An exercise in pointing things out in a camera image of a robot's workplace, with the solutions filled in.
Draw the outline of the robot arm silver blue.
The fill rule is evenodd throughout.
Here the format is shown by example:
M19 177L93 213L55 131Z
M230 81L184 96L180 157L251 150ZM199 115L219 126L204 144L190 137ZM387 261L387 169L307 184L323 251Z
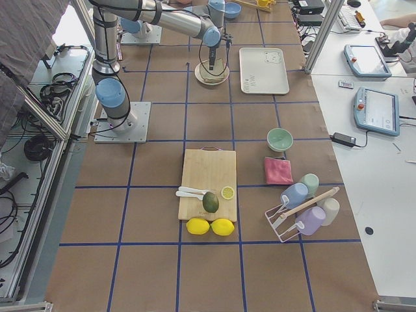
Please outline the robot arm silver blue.
M136 38L146 38L150 35L153 27L143 21L131 21L129 19L122 18L120 25L124 32L132 34Z
M139 130L139 140L147 131L149 103L131 103L126 87L118 77L122 44L158 44L161 30L170 29L196 38L209 48L206 61L201 60L196 74L209 84L226 78L228 65L217 58L222 41L229 42L223 29L226 4L209 1L206 5L174 8L162 1L92 1L95 60L92 77L104 119L98 122L97 134L109 139L130 140Z

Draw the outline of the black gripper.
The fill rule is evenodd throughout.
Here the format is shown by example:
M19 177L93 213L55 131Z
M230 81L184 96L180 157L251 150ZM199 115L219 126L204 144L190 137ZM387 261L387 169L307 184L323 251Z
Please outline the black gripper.
M209 48L209 70L210 71L213 71L215 68L216 50L217 50L216 46Z

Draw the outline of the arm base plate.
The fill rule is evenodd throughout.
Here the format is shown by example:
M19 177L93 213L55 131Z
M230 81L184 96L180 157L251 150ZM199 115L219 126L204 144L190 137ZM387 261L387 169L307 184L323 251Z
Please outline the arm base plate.
M104 109L94 133L96 144L143 144L147 140L148 125L150 119L151 103L149 101L133 101L126 121L108 119Z
M124 45L150 45L159 44L161 41L162 28L160 26L152 25L153 30L146 38L136 38L128 32L124 32L121 27L121 44Z

